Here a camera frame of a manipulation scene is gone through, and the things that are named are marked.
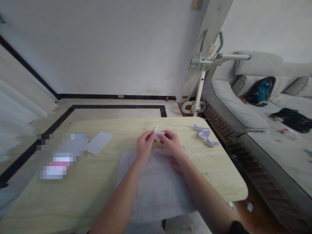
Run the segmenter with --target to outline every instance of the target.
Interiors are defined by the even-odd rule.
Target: hand
[[[160,143],[165,144],[167,146],[172,156],[175,157],[176,159],[178,159],[179,157],[186,156],[186,154],[182,150],[178,134],[170,130],[164,130],[162,132],[164,132],[165,135],[162,134],[158,135],[158,137],[161,139]]]
[[[141,162],[146,162],[149,158],[150,151],[152,149],[152,145],[155,140],[156,133],[154,131],[148,131],[143,133],[138,139],[136,144],[136,160]]]

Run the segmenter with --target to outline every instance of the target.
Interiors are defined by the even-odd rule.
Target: black floor border
[[[176,100],[175,96],[155,96],[155,95],[124,95],[122,98],[118,95],[108,94],[59,94],[59,98],[87,98],[87,99],[141,99],[141,100]]]
[[[70,114],[75,109],[159,109],[161,117],[167,117],[166,108],[164,105],[72,105],[43,134],[38,134],[38,140],[36,140],[0,175],[0,189],[7,186],[9,179],[36,152],[37,147],[44,144],[44,141],[49,139],[50,134],[54,133],[54,131],[70,116]]]
[[[22,64],[47,90],[49,90],[57,100],[61,98],[58,94],[48,85],[47,82],[13,49],[12,46],[0,35],[0,44],[18,61]]]

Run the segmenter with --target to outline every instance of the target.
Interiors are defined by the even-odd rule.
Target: pixelated area
[[[37,151],[42,158],[37,170],[40,182],[67,178],[76,162],[87,156],[87,134],[39,135],[38,140],[41,144],[37,145]]]

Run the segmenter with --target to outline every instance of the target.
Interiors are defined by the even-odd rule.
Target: black bag
[[[283,124],[300,133],[308,133],[312,128],[312,119],[298,113],[297,110],[283,108],[279,112],[271,114],[269,117],[281,118]]]
[[[276,78],[269,76],[258,80],[253,84],[251,90],[245,95],[244,99],[255,106],[266,106],[271,96]]]

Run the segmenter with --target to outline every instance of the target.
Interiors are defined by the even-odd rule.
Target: wooden floor
[[[184,117],[192,116],[191,114],[182,113]],[[202,113],[198,117],[206,118]],[[245,229],[249,233],[289,233],[289,231],[284,228],[279,221],[275,218],[273,213],[270,211],[267,204],[264,202],[257,189],[253,186],[247,175],[238,168],[239,173],[244,179],[247,188],[248,188],[248,197],[243,201],[233,202],[233,211],[239,217],[239,221],[243,224]],[[253,205],[253,210],[250,212],[247,209],[248,204]]]

